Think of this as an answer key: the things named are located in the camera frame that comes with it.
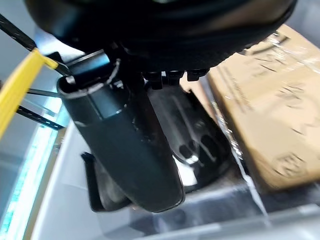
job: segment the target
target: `brown cardboard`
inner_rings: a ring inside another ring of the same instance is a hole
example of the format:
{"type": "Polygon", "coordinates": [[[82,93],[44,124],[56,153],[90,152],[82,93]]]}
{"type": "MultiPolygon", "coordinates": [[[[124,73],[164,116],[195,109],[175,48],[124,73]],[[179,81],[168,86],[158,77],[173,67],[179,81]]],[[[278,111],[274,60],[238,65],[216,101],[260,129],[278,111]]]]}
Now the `brown cardboard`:
{"type": "Polygon", "coordinates": [[[283,25],[210,70],[215,98],[269,189],[320,179],[320,50],[283,25]]]}

